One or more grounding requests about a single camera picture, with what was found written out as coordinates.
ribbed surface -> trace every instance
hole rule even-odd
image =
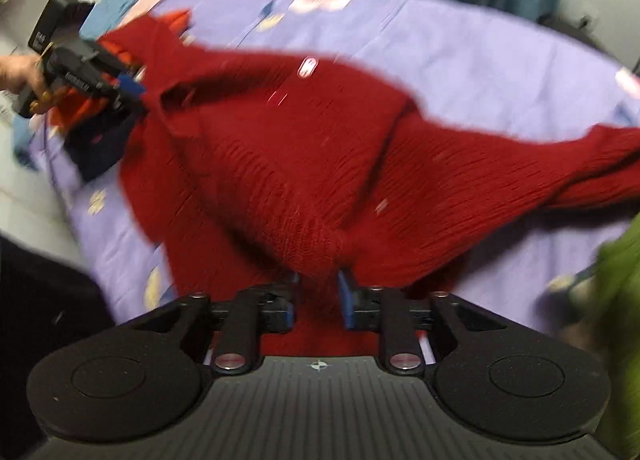
[[[50,440],[33,460],[604,460],[593,438],[525,447],[452,421],[420,380],[372,358],[267,358],[255,373],[219,380],[177,426],[125,445]]]

screw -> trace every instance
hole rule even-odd
[[[389,359],[389,363],[398,370],[413,370],[420,366],[422,361],[416,354],[396,354]]]
[[[214,364],[223,370],[238,370],[246,364],[246,360],[240,354],[222,354],[216,357]]]

bed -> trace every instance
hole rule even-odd
[[[191,11],[193,43],[340,55],[408,88],[425,113],[450,125],[558,141],[598,122],[638,123],[640,97],[618,63],[493,10],[452,0],[162,0],[152,14],[182,9]],[[162,244],[138,228],[117,166],[83,184],[53,132],[36,133],[31,153],[52,172],[115,320],[174,299]],[[622,233],[637,210],[523,217],[472,251],[456,292],[552,333],[561,314],[546,284],[590,265],[598,245]]]

red knit sweater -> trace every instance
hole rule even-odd
[[[407,285],[540,205],[640,193],[640,130],[524,143],[426,121],[405,92],[331,60],[301,77],[305,56],[185,47],[150,17],[106,39],[146,63],[122,183],[180,293],[304,278],[295,331],[266,353],[372,352],[341,330],[339,267]]]

circular pad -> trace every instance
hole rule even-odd
[[[196,364],[154,332],[114,328],[43,359],[31,371],[31,411],[51,435],[124,442],[176,422],[196,403]]]
[[[469,332],[436,366],[434,388],[463,422],[502,440],[549,443],[594,428],[609,398],[588,354],[519,327]]]
[[[564,382],[564,374],[557,364],[530,355],[495,361],[489,377],[503,392],[526,397],[550,395]]]

